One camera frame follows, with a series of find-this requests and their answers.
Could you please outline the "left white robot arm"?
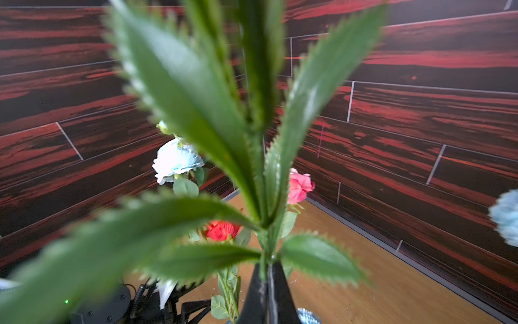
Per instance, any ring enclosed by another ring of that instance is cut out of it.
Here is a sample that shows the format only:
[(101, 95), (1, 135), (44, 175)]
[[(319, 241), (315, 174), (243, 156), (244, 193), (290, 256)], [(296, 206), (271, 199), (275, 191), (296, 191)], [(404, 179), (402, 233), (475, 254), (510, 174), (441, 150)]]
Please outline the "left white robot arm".
[(194, 286), (147, 280), (79, 284), (58, 279), (1, 291), (2, 323), (199, 323), (211, 302), (177, 303)]

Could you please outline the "blue purple glass vase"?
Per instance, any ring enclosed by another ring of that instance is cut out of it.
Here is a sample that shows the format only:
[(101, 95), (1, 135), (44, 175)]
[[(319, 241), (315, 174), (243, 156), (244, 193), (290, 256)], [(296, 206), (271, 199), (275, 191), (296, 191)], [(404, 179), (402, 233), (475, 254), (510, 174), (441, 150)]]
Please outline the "blue purple glass vase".
[(307, 309), (299, 308), (297, 314), (301, 324), (322, 324), (322, 319)]

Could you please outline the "small light blue flower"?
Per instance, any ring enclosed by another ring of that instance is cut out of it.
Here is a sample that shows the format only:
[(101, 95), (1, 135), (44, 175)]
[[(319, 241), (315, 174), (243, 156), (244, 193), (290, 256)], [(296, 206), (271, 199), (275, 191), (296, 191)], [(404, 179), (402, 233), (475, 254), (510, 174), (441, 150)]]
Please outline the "small light blue flower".
[(219, 1), (186, 1), (187, 22), (144, 1), (112, 1), (106, 39), (119, 61), (125, 90), (139, 99), (152, 121), (163, 120), (240, 189), (248, 214), (210, 194), (178, 197), (169, 190), (122, 197), (96, 220), (56, 240), (16, 274), (18, 286), (44, 279), (68, 283), (117, 282), (127, 270), (182, 284), (216, 273), (216, 243), (205, 238), (212, 221), (250, 232), (240, 264), (280, 262), (316, 279), (357, 286), (368, 277), (351, 253), (316, 232), (280, 238), (287, 210), (289, 175), (307, 132), (342, 82), (375, 48), (386, 5), (341, 20), (311, 46), (284, 97), (280, 126), (270, 147), (263, 136), (279, 102), (285, 5), (282, 1), (232, 1), (230, 20), (248, 73), (249, 101), (237, 91)]

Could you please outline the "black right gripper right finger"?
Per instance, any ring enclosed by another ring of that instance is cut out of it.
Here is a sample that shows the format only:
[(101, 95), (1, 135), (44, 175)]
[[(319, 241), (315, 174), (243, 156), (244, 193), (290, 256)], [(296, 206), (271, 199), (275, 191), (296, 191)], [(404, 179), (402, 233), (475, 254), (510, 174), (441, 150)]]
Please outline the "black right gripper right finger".
[(268, 322), (301, 324), (280, 262), (268, 266)]

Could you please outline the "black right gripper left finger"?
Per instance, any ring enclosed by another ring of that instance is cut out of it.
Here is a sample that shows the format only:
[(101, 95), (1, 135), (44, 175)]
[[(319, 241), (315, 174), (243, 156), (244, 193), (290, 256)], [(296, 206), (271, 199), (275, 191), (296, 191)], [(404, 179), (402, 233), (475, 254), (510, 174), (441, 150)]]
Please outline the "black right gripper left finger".
[(254, 266), (254, 271), (238, 324), (266, 324), (268, 313), (268, 282), (261, 278), (260, 264)]

